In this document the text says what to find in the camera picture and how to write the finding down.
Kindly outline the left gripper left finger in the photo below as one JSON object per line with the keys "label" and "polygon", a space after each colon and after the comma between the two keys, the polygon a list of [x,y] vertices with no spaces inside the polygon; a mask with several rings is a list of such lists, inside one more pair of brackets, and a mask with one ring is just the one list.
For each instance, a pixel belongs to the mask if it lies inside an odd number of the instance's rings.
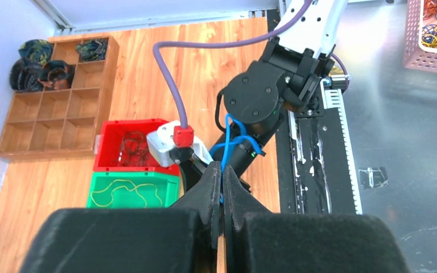
{"label": "left gripper left finger", "polygon": [[53,212],[37,232],[21,272],[215,272],[221,168],[168,208]]}

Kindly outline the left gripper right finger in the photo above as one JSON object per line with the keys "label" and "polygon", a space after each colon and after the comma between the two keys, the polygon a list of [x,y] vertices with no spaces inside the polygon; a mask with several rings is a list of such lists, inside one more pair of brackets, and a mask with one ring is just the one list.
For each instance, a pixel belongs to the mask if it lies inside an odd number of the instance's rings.
{"label": "left gripper right finger", "polygon": [[356,214],[273,213],[222,174],[227,272],[408,272],[390,229]]}

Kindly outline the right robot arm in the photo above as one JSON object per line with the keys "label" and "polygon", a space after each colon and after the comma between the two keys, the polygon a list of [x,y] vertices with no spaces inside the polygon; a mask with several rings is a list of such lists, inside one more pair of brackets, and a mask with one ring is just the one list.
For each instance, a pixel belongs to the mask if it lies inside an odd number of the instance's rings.
{"label": "right robot arm", "polygon": [[314,111],[321,81],[334,65],[333,51],[346,1],[292,1],[269,33],[209,48],[238,47],[265,41],[258,60],[217,94],[220,139],[209,149],[214,162],[241,176],[285,121],[282,110]]}

